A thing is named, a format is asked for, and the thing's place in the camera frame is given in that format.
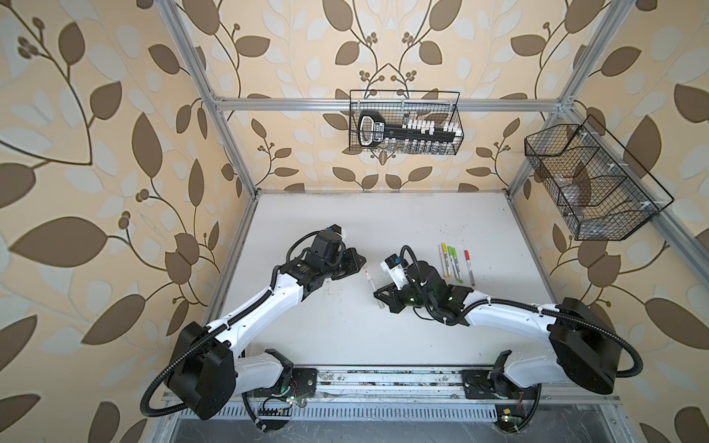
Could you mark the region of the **white pen with black print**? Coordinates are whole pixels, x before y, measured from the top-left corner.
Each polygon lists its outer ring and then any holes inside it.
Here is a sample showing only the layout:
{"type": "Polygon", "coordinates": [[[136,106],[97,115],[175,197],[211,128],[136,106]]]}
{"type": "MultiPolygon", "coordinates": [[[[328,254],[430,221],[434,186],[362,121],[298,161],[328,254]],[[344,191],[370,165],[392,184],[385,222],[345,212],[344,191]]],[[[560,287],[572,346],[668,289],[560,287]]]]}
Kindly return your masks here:
{"type": "Polygon", "coordinates": [[[444,263],[444,267],[445,267],[445,272],[446,272],[446,275],[445,275],[445,276],[446,276],[446,278],[452,277],[452,273],[451,273],[451,268],[450,268],[450,264],[449,264],[448,255],[447,255],[447,253],[445,253],[445,252],[443,253],[443,263],[444,263]]]}

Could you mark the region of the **green white pen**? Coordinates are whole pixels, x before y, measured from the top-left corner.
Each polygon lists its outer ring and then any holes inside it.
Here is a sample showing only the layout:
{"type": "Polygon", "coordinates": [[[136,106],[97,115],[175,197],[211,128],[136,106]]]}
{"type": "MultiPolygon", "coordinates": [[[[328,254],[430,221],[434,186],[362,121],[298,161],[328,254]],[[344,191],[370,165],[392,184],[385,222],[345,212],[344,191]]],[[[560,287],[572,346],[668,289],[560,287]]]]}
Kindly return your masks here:
{"type": "Polygon", "coordinates": [[[456,280],[456,282],[457,282],[458,281],[458,273],[456,271],[456,267],[454,265],[453,258],[449,258],[449,262],[450,262],[450,267],[451,267],[452,278],[454,278],[454,280],[456,280]]]}

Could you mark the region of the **red white pen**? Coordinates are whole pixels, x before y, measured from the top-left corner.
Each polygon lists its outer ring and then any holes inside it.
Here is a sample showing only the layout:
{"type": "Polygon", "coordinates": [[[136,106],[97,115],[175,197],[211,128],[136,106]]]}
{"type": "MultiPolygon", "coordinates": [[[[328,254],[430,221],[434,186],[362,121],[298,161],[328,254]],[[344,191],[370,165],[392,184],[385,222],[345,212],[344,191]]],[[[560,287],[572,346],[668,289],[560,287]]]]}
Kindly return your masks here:
{"type": "Polygon", "coordinates": [[[475,280],[475,277],[474,277],[474,271],[473,271],[473,268],[472,268],[472,263],[471,263],[470,260],[465,260],[465,263],[466,263],[466,267],[467,267],[469,282],[470,282],[470,284],[471,284],[472,287],[475,287],[475,286],[476,286],[476,280],[475,280]]]}

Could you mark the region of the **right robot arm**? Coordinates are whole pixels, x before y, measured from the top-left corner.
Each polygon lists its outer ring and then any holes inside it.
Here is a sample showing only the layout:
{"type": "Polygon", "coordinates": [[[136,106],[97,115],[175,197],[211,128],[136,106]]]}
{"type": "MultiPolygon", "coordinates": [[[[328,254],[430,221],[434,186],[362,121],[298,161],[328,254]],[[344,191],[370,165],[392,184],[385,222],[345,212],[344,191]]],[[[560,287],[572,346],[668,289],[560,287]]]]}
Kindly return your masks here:
{"type": "Polygon", "coordinates": [[[408,245],[380,267],[391,283],[373,295],[393,314],[423,308],[428,320],[447,327],[492,328],[544,343],[537,353],[500,352],[485,376],[463,375],[466,387],[502,400],[523,403],[526,391],[533,391],[533,403],[523,415],[502,413],[496,427],[503,434],[519,434],[530,425],[546,384],[572,382],[586,391],[609,395],[616,380],[637,377],[644,369],[640,353],[578,300],[534,305],[448,284],[408,245]]]}

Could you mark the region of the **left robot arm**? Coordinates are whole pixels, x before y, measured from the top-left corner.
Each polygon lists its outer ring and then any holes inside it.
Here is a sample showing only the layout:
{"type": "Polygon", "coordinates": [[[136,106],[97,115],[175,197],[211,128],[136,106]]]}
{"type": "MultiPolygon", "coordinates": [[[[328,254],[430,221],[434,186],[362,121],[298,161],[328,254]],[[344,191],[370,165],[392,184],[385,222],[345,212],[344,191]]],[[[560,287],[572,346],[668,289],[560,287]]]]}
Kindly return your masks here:
{"type": "Polygon", "coordinates": [[[140,399],[148,418],[190,410],[201,420],[217,415],[236,394],[292,383],[292,362],[268,349],[245,357],[250,343],[273,321],[295,308],[328,281],[359,273],[366,260],[345,245],[337,224],[306,236],[310,247],[288,249],[284,264],[273,269],[269,284],[249,301],[205,326],[192,322],[180,332],[170,363],[140,399]]]}

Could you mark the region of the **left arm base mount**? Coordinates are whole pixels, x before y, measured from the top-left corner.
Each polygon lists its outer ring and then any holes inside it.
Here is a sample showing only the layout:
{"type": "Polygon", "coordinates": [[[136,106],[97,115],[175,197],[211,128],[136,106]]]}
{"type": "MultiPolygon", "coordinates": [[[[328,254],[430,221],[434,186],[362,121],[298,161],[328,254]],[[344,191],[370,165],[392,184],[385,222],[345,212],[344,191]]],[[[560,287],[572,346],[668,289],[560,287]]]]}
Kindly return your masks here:
{"type": "Polygon", "coordinates": [[[295,367],[286,371],[273,387],[255,389],[249,395],[256,398],[299,400],[312,398],[317,391],[319,371],[315,367],[295,367]]]}

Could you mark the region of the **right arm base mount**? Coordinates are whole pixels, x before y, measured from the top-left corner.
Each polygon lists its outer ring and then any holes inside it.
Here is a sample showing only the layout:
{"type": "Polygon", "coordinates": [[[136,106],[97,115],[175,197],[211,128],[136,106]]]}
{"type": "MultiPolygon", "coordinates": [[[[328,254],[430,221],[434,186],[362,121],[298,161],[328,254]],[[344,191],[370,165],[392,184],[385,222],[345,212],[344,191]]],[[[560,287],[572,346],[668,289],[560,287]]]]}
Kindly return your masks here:
{"type": "Polygon", "coordinates": [[[519,388],[507,378],[493,378],[490,373],[490,370],[483,369],[466,369],[461,372],[465,399],[518,402],[537,398],[535,385],[519,388]]]}

